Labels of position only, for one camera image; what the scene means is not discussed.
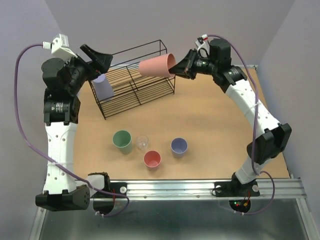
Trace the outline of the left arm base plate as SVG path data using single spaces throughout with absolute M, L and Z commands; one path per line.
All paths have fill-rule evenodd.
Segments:
M 103 189 L 102 191 L 105 192 L 109 192 L 109 193 L 115 193 L 115 194 L 124 194 L 126 195 L 126 192 L 121 192 L 121 187 L 125 187 L 127 188 L 127 183 L 124 181 L 120 181 L 120 182 L 116 182 L 116 181 L 111 181 L 110 183 L 108 183 Z M 95 199 L 95 198 L 117 198 L 116 196 L 110 195 L 110 194 L 104 194 L 101 193 L 99 191 L 96 191 L 91 197 L 91 199 Z

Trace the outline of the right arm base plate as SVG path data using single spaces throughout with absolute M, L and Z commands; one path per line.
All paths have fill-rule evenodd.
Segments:
M 216 197 L 259 197 L 260 191 L 257 188 L 254 190 L 254 186 L 258 186 L 256 181 L 251 181 L 246 184 L 241 184 L 238 181 L 226 180 L 217 181 L 214 183 L 212 189 L 213 194 Z

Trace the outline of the tall pink cup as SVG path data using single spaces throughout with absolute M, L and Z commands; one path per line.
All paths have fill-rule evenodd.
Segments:
M 147 60 L 143 60 L 138 65 L 138 70 L 143 77 L 163 77 L 171 78 L 175 74 L 169 69 L 176 65 L 176 59 L 172 53 L 167 53 Z

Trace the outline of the tall purple cup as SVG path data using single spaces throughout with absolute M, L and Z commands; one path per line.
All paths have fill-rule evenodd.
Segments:
M 101 74 L 92 81 L 97 99 L 100 102 L 108 102 L 114 97 L 114 90 L 105 74 Z

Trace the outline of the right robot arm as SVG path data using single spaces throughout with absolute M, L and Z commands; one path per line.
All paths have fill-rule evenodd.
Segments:
M 246 147 L 247 160 L 227 184 L 233 194 L 242 195 L 264 166 L 284 151 L 292 128 L 288 123 L 281 123 L 264 106 L 249 71 L 232 64 L 231 51 L 235 47 L 229 41 L 214 35 L 208 43 L 199 37 L 196 44 L 197 48 L 189 50 L 168 71 L 191 80 L 197 74 L 212 76 L 214 83 L 233 100 L 251 125 L 252 142 Z

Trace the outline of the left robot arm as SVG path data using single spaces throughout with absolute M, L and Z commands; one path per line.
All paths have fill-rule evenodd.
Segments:
M 86 180 L 77 180 L 74 170 L 74 142 L 81 102 L 78 93 L 86 81 L 108 72 L 113 56 L 83 44 L 80 49 L 90 58 L 74 53 L 54 53 L 42 66 L 44 92 L 43 121 L 48 140 L 47 176 L 35 204 L 59 212 L 85 210 L 91 196 Z

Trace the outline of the tall green cup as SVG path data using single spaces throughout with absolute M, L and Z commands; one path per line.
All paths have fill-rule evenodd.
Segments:
M 133 149 L 132 136 L 126 130 L 117 131 L 112 137 L 112 142 L 124 155 L 128 155 Z

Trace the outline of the short purple cup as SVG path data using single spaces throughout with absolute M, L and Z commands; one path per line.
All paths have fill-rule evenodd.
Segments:
M 177 137 L 171 141 L 170 147 L 174 158 L 182 158 L 188 150 L 188 143 L 184 138 Z

